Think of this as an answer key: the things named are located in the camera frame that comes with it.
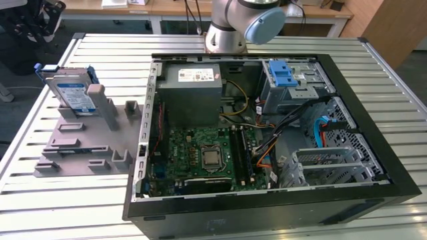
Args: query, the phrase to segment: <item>blue hard drive label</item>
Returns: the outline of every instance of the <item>blue hard drive label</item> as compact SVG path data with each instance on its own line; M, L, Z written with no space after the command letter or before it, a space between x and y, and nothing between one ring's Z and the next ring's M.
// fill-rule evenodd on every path
M95 112L95 104L87 95L87 87L82 83L59 83L58 90L70 107L79 113Z

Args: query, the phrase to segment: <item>motherboard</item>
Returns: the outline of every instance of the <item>motherboard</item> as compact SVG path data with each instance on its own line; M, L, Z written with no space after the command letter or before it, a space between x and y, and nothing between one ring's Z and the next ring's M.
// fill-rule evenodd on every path
M251 162L255 146L251 127L171 129L167 162L154 165L159 195L266 189Z

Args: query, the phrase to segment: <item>power supply label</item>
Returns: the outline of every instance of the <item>power supply label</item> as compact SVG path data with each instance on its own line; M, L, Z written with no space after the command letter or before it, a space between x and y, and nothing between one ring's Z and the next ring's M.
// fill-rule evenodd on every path
M187 68L178 71L179 82L210 82L214 79L213 68Z

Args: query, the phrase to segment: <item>white table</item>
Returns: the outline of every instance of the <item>white table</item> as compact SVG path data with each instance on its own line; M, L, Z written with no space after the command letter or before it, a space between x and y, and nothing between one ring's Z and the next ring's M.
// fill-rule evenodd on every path
M145 103L153 53L202 53L199 36L87 34L60 66L96 69L117 104ZM250 53L330 54L423 193L427 193L427 109L370 44L357 39L278 37ZM35 178L34 166L60 116L46 87L0 162L0 240L141 240L122 220L127 175ZM427 194L347 224L229 236L246 240L427 238Z

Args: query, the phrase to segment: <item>green motherboard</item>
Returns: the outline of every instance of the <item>green motherboard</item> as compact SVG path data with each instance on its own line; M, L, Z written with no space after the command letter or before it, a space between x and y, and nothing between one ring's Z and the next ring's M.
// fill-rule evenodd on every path
M170 130L167 162L154 168L157 176L161 176L158 190L162 196L179 195L174 181L178 179L231 178L231 191L266 189L263 171L254 173L251 169L251 181L246 184L237 180L230 131L229 128ZM255 131L250 127L242 131L251 151L257 146Z

